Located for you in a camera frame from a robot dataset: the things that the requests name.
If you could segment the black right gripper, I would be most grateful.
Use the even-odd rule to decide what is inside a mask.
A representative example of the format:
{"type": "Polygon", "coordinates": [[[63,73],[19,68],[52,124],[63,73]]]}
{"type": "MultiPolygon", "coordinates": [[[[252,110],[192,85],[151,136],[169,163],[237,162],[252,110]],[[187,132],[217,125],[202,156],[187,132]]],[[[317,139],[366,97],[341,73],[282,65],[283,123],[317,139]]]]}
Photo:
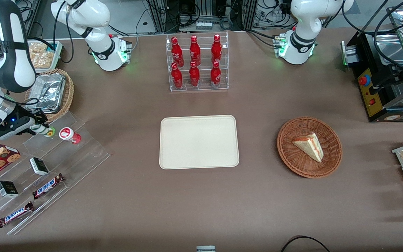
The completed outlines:
{"type": "Polygon", "coordinates": [[[41,109],[36,109],[31,112],[33,117],[23,116],[21,118],[11,118],[4,121],[4,125],[0,125],[0,140],[8,139],[15,135],[29,133],[32,135],[47,134],[46,127],[30,128],[34,124],[48,124],[48,118],[41,109]]]}

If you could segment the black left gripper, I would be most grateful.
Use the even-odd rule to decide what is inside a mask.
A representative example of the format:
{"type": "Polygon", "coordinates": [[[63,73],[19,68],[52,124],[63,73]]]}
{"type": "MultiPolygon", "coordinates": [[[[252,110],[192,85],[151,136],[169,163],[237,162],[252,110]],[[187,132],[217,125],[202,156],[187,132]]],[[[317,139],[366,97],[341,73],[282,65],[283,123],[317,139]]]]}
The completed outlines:
{"type": "Polygon", "coordinates": [[[369,88],[369,93],[374,95],[381,91],[386,86],[403,84],[403,70],[393,64],[382,67],[371,76],[372,87],[369,88]]]}

